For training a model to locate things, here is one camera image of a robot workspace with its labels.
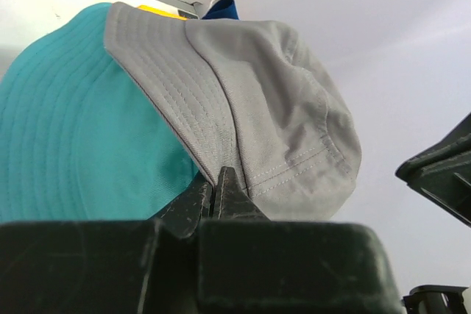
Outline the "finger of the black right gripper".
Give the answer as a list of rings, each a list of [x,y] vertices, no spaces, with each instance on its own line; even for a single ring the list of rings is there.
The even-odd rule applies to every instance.
[[[403,306],[410,314],[468,314],[470,287],[420,285],[403,297]]]
[[[470,117],[395,172],[407,186],[470,225]]]

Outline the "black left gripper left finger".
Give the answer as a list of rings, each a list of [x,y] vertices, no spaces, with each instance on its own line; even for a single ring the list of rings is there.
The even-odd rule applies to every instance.
[[[192,235],[212,187],[195,181],[140,221],[1,225],[3,313],[196,313]]]

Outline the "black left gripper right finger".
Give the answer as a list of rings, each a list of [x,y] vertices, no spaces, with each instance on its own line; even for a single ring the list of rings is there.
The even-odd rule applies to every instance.
[[[201,313],[400,313],[386,252],[367,226],[271,221],[220,170],[210,217],[199,222]]]

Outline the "teal bucket hat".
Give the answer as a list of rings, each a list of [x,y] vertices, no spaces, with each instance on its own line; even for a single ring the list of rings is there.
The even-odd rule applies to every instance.
[[[108,3],[35,41],[1,80],[1,220],[145,219],[197,166],[106,52]]]

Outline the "grey bucket hat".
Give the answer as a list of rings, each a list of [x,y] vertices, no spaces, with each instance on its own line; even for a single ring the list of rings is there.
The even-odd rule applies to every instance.
[[[353,118],[290,26],[179,20],[116,3],[104,44],[207,180],[233,168],[270,219],[327,220],[353,193]]]

